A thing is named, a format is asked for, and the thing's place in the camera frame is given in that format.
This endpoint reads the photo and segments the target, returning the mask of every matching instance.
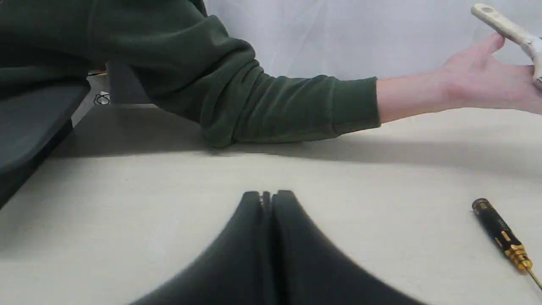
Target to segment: precision screwdriver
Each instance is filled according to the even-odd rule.
[[[542,290],[542,284],[533,273],[533,262],[529,259],[525,247],[512,233],[493,205],[487,199],[479,198],[473,202],[472,208],[486,232],[495,239],[504,254],[518,267],[520,272],[527,271]]]

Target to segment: white tabletop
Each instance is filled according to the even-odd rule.
[[[0,211],[0,303],[130,302],[204,250],[243,192],[289,189],[337,247],[428,304],[539,304],[470,205],[490,199],[542,275],[540,130],[460,110],[210,151],[171,114],[98,106]]]

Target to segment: screwdriver shaft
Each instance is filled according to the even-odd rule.
[[[533,278],[534,282],[538,285],[538,288],[540,288],[540,290],[542,290],[542,284],[540,283],[540,281],[538,280],[536,275],[534,275],[533,270],[531,270],[531,268],[527,268],[527,271],[529,272],[529,274]]]

